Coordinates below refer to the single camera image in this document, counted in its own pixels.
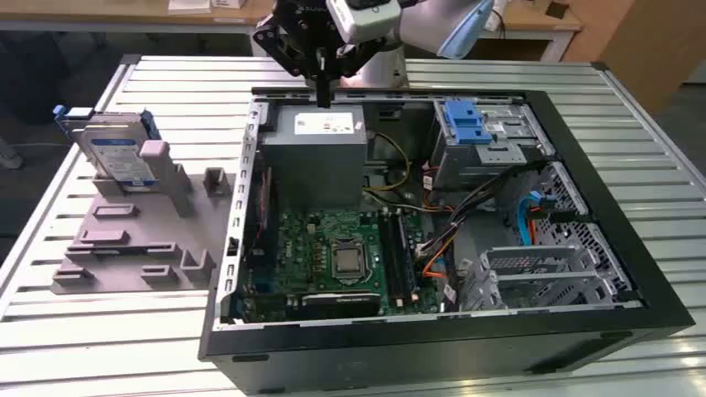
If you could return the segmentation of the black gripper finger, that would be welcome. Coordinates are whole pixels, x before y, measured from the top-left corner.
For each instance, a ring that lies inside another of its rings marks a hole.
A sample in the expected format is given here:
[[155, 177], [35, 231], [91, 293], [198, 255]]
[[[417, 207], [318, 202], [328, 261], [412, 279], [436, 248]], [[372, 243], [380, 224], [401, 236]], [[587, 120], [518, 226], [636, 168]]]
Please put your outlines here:
[[334, 86], [342, 78], [353, 77], [377, 54], [377, 40], [358, 45], [333, 46], [325, 50], [325, 108], [330, 108]]
[[288, 40], [286, 32], [270, 14], [253, 34], [257, 44], [293, 76], [304, 77], [316, 91], [317, 105], [325, 108], [325, 51], [304, 54]]

